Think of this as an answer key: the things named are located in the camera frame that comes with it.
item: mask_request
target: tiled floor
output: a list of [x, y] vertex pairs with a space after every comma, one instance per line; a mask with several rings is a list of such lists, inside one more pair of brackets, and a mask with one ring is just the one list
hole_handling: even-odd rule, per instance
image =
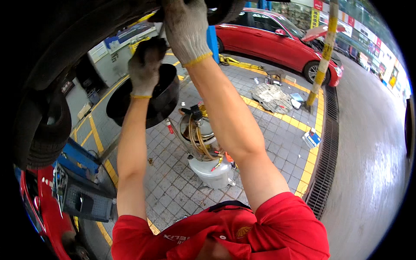
[[[167, 55], [164, 59], [164, 62], [171, 64], [177, 61], [176, 57], [172, 55]], [[261, 64], [261, 62], [247, 61], [246, 59], [244, 61]], [[265, 66], [267, 69], [274, 69], [268, 64]], [[176, 67], [179, 75], [186, 76], [186, 70], [181, 68], [180, 64]], [[240, 95], [247, 98], [251, 98], [249, 91], [255, 86], [252, 78], [264, 78], [261, 74], [244, 68], [221, 66], [221, 69], [232, 81]], [[298, 79], [304, 90], [311, 88], [312, 85], [299, 75], [290, 72], [287, 74]], [[282, 90], [287, 94], [297, 92], [305, 99], [308, 95], [307, 92], [286, 83], [284, 83]], [[91, 113], [96, 125], [96, 135], [89, 135], [89, 132], [93, 132], [93, 129], [88, 123], [84, 123], [77, 128], [77, 141], [84, 143], [87, 150], [92, 149], [102, 152], [99, 151], [100, 144], [105, 149], [121, 130], [105, 114], [106, 104], [110, 96], [105, 97]], [[311, 154], [309, 148], [303, 143], [301, 136], [305, 133], [306, 127], [315, 127], [316, 112], [313, 115], [303, 110], [293, 109], [287, 116], [282, 117], [282, 115], [273, 115], [262, 111], [261, 108], [255, 107], [256, 104], [250, 103], [251, 101], [247, 98], [244, 99], [263, 132], [267, 154], [276, 167], [281, 170], [290, 190], [301, 196], [305, 191], [299, 193], [301, 191], [299, 186], [302, 183], [301, 179], [308, 166], [308, 158]], [[179, 106], [182, 102], [185, 102], [186, 107], [190, 107], [201, 100], [192, 82], [182, 82]], [[170, 115], [170, 118], [177, 125], [181, 118], [177, 109]], [[300, 129], [300, 122], [305, 125], [303, 130]], [[240, 175], [237, 172], [234, 173], [235, 186], [227, 186], [222, 189], [204, 187], [202, 181], [189, 168], [187, 154], [181, 147], [180, 141], [169, 133], [163, 123], [146, 130], [146, 144], [148, 158], [151, 159], [145, 178], [146, 213], [152, 223], [151, 228], [153, 227], [154, 232], [162, 231], [175, 223], [176, 220], [199, 213], [218, 202], [239, 200], [248, 205]], [[116, 150], [110, 154], [108, 160], [114, 168], [114, 175], [116, 175]], [[110, 221], [109, 223], [103, 223], [103, 225], [112, 237], [111, 231], [114, 222]]]

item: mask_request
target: car headlight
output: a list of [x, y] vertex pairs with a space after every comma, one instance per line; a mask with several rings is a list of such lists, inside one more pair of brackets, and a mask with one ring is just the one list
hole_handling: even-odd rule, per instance
[[334, 68], [335, 68], [335, 71], [337, 72], [337, 75], [338, 76], [341, 75], [342, 70], [339, 67], [334, 67]]

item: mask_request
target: metal plate on floor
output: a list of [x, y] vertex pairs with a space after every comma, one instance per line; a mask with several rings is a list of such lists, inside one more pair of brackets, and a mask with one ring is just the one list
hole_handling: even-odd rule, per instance
[[264, 109], [271, 112], [287, 114], [293, 108], [290, 102], [291, 97], [283, 93], [277, 85], [260, 83], [254, 88], [251, 94]]

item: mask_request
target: red sedan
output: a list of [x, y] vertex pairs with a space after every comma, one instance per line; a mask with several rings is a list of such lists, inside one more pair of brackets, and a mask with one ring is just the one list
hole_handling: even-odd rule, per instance
[[[215, 28], [219, 52], [230, 50], [267, 59], [302, 72], [313, 83], [324, 46], [320, 36], [326, 33], [326, 26], [305, 33], [283, 15], [244, 8], [236, 20]], [[339, 57], [332, 53], [323, 84], [336, 87], [342, 70]]]

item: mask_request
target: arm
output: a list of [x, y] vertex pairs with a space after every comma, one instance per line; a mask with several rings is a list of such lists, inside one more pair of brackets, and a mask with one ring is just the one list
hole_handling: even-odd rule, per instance
[[267, 156], [263, 135], [247, 105], [212, 59], [206, 40], [206, 8], [203, 0], [188, 4], [165, 0], [166, 36], [204, 100], [219, 144], [238, 164], [247, 199], [256, 211], [289, 187]]
[[159, 67], [166, 52], [164, 40], [152, 38], [139, 44], [129, 60], [133, 85], [130, 107], [124, 117], [117, 152], [119, 183], [117, 211], [146, 220], [143, 179], [146, 174], [146, 114], [159, 81]]
[[213, 58], [188, 67], [188, 72], [204, 100], [219, 144], [238, 164], [252, 210], [289, 191], [285, 178], [266, 154], [263, 134], [251, 111]]

